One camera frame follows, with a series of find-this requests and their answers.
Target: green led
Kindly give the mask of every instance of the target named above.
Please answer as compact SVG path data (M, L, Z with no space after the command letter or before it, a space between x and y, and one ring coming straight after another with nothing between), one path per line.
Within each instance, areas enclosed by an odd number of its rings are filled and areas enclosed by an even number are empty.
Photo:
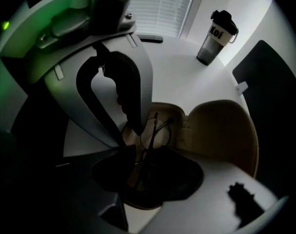
M9 22L8 21L5 21L5 22L2 23L2 29L3 30L7 29L8 26L9 26Z

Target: shaker bottle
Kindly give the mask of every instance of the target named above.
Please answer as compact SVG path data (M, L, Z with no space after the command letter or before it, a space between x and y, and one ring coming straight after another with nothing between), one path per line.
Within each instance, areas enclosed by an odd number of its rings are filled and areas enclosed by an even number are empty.
M216 10L212 13L211 19L213 19L212 26L197 54L197 59L205 65L209 65L235 35L235 39L231 42L233 43L239 33L239 29L227 11Z

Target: black bottle lid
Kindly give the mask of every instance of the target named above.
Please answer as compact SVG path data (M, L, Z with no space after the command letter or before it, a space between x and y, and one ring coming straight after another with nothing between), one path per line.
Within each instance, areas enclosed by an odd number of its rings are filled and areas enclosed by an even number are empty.
M218 10L214 11L212 13L211 19L213 19L214 23L227 30L233 36L239 32L239 29L231 20L230 13L225 10L222 10L220 12Z

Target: window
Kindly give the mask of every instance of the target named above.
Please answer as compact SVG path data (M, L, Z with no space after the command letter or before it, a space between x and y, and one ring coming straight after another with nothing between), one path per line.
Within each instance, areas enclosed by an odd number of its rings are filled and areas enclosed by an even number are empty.
M179 37L192 0L131 0L137 32Z

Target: screw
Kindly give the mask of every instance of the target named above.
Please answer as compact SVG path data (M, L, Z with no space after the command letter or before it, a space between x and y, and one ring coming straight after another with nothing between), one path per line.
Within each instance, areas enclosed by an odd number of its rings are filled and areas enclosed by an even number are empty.
M46 40L46 37L47 37L47 36L46 36L45 34L42 34L42 35L40 36L39 39L40 39L41 41L44 41L44 40Z
M125 17L127 19L132 19L133 18L133 14L132 13L127 13Z

